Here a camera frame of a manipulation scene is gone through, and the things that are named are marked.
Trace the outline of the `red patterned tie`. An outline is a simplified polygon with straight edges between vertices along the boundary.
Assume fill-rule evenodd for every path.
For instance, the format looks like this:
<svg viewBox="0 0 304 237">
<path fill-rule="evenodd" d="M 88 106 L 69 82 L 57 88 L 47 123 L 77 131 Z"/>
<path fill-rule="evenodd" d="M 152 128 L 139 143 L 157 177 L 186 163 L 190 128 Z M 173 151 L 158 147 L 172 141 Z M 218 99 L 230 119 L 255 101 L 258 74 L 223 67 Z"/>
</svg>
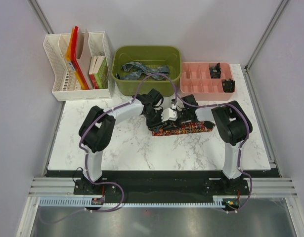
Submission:
<svg viewBox="0 0 304 237">
<path fill-rule="evenodd" d="M 152 135 L 156 137 L 184 135 L 191 133 L 211 132 L 216 125 L 211 121 L 186 122 L 180 128 L 175 127 L 171 130 L 161 128 L 158 132 L 152 131 Z"/>
</svg>

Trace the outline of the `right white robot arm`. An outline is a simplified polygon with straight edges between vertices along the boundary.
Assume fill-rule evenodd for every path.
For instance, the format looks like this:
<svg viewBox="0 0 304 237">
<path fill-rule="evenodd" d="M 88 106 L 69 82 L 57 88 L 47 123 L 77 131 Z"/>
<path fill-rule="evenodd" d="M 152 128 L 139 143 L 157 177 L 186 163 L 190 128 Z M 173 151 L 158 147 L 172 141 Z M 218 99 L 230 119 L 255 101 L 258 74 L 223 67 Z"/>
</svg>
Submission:
<svg viewBox="0 0 304 237">
<path fill-rule="evenodd" d="M 241 153 L 253 131 L 252 123 L 237 101 L 200 106 L 193 95 L 184 98 L 177 95 L 174 104 L 177 100 L 180 100 L 185 106 L 193 108 L 198 121 L 214 120 L 225 147 L 222 169 L 225 179 L 220 181 L 220 188 L 223 193 L 232 194 L 238 188 L 236 179 L 244 175 L 241 168 Z"/>
</svg>

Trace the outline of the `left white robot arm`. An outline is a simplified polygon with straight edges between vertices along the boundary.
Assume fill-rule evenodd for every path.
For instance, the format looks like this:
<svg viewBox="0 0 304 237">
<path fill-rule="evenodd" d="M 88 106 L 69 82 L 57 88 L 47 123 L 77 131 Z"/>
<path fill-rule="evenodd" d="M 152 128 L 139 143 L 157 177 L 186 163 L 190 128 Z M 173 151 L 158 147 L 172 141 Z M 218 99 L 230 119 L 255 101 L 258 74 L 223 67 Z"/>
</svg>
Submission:
<svg viewBox="0 0 304 237">
<path fill-rule="evenodd" d="M 85 189 L 97 194 L 102 189 L 102 156 L 109 145 L 115 125 L 131 118 L 143 115 L 150 131 L 158 132 L 165 125 L 161 115 L 164 101 L 160 92 L 152 89 L 148 94 L 139 94 L 130 101 L 102 109 L 94 106 L 90 109 L 80 130 L 79 147 L 86 152 L 84 176 L 87 178 Z"/>
</svg>

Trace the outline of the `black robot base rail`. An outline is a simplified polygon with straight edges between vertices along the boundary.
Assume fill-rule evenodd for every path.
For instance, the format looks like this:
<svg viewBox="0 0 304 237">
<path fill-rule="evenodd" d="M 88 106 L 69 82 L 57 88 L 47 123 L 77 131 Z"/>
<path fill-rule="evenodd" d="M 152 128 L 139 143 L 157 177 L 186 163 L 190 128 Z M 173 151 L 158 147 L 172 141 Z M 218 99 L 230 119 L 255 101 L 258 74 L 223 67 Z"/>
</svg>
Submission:
<svg viewBox="0 0 304 237">
<path fill-rule="evenodd" d="M 249 194 L 243 176 L 228 180 L 220 171 L 103 171 L 98 185 L 76 180 L 74 194 L 103 195 L 107 203 L 174 204 L 211 202 L 214 196 Z"/>
</svg>

